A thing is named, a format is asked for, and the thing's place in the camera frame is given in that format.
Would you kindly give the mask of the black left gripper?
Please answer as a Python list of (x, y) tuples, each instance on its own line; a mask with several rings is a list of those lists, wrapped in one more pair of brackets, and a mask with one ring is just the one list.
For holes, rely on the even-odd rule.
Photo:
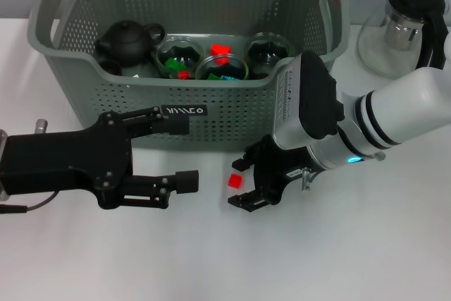
[(199, 171), (125, 176), (130, 172), (130, 138), (153, 134), (189, 135), (190, 118), (165, 118), (155, 106), (106, 112), (94, 125), (75, 132), (9, 136), (1, 155), (1, 187), (10, 196), (86, 190), (102, 209), (167, 209), (172, 192), (199, 190)]

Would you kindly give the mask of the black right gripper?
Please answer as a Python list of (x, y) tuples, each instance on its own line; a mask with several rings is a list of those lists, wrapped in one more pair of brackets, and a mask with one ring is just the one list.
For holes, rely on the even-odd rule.
[(278, 204), (286, 186), (301, 178), (305, 168), (310, 174), (319, 171), (319, 165), (306, 147), (283, 150), (270, 135), (246, 147), (242, 157), (232, 163), (232, 168), (246, 171), (252, 165), (255, 190), (228, 198), (230, 205), (248, 212)]

